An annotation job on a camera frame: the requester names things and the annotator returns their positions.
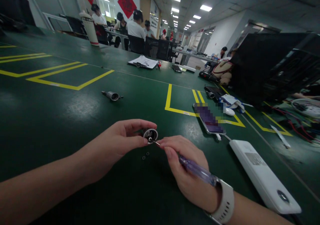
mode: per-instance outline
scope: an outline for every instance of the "hand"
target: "hand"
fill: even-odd
[[[209,170],[204,153],[183,136],[166,137],[157,142],[167,154],[169,166],[182,194],[190,202],[209,213],[217,210],[221,201],[221,191],[186,171],[180,164],[177,154],[178,152]]]
[[[101,179],[127,152],[147,145],[147,139],[135,133],[143,128],[157,125],[140,119],[116,122],[74,154],[88,161],[89,183]]]

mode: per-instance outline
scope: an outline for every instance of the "right hand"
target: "right hand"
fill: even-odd
[[[165,137],[157,142],[167,154],[169,166],[182,194],[203,210],[209,213],[215,212],[221,201],[220,189],[187,172],[180,164],[177,154],[179,152],[185,158],[209,170],[204,153],[183,136]]]

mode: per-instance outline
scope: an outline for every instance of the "smartphone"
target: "smartphone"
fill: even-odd
[[[172,65],[172,69],[174,69],[174,71],[176,72],[182,72],[180,67],[178,67],[177,65]]]
[[[205,103],[194,103],[193,109],[199,115],[199,118],[204,125],[208,134],[225,134],[226,131],[219,126],[218,121],[213,116]]]

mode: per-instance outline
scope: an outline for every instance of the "ceiling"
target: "ceiling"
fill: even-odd
[[[188,31],[192,32],[201,29],[214,22],[232,16],[245,9],[249,9],[260,14],[274,17],[288,24],[296,25],[306,30],[320,33],[320,0],[155,0],[162,12],[162,19],[173,27],[173,21],[178,21],[178,29],[188,24],[191,25]],[[200,10],[202,5],[212,7],[207,12]],[[179,9],[179,13],[173,15],[171,8]],[[194,15],[201,17],[200,20],[193,18]]]

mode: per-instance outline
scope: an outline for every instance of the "desk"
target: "desk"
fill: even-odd
[[[212,60],[211,58],[207,58],[206,56],[199,56],[199,55],[195,55],[195,54],[192,54],[190,52],[186,52],[186,51],[179,51],[178,49],[176,48],[173,48],[172,51],[174,52],[177,52],[177,53],[180,53],[180,54],[183,54],[183,55],[186,55],[187,58],[186,60],[184,61],[183,64],[181,65],[187,65],[188,64],[188,61],[189,61],[189,58],[192,56],[192,57],[195,57],[195,58],[198,58],[200,60],[205,60],[205,61],[208,61],[208,62],[213,62],[213,63],[217,63],[217,61],[215,60]]]
[[[69,156],[116,121],[141,118],[158,125],[160,138],[182,135],[191,140],[206,155],[212,173],[263,204],[228,141],[216,142],[194,116],[194,102],[207,102],[213,114],[222,115],[207,98],[203,87],[210,83],[198,76],[199,71],[177,73],[166,61],[161,62],[161,71],[136,68],[127,62],[138,54],[91,46],[87,40],[48,30],[6,32],[0,46],[0,57],[50,55],[1,60],[0,166],[4,169],[0,169],[0,181]],[[102,90],[124,98],[110,102]],[[223,124],[227,135],[254,146],[300,204],[305,225],[320,224],[320,204],[315,198],[320,193],[319,149],[297,136],[285,136],[292,147],[285,149],[268,130],[274,123],[253,107],[246,110],[243,116],[236,113],[237,119],[227,118]],[[150,155],[142,160],[146,152]],[[103,179],[59,203],[35,223],[213,224],[181,194],[164,151],[156,145],[129,152]]]

